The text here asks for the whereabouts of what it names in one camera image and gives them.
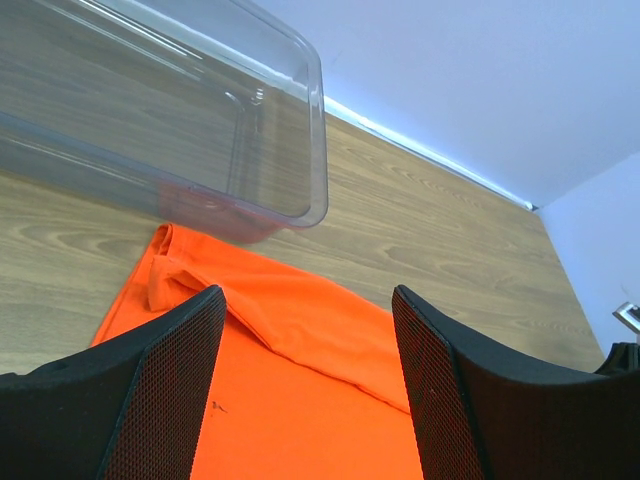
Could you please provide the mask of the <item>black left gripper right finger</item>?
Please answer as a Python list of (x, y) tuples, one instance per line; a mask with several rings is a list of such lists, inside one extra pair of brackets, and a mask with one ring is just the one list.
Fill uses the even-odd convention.
[(604, 376), (514, 350), (406, 286), (392, 314), (427, 479), (635, 479), (639, 369)]

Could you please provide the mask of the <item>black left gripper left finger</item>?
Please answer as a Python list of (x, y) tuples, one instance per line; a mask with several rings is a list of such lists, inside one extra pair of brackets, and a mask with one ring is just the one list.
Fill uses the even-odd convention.
[(2, 375), (2, 478), (189, 478), (225, 317), (210, 286), (94, 347)]

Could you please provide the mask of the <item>orange t shirt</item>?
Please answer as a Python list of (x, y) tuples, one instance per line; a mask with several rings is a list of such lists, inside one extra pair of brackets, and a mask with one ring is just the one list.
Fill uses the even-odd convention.
[(164, 224), (95, 341), (210, 285), (227, 315), (194, 478), (421, 477), (392, 316), (321, 276)]

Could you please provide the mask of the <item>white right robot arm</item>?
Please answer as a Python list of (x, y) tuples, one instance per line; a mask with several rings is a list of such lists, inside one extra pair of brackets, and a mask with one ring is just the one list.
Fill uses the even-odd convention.
[(603, 364), (595, 374), (618, 376), (639, 369), (639, 345), (637, 343), (614, 343)]

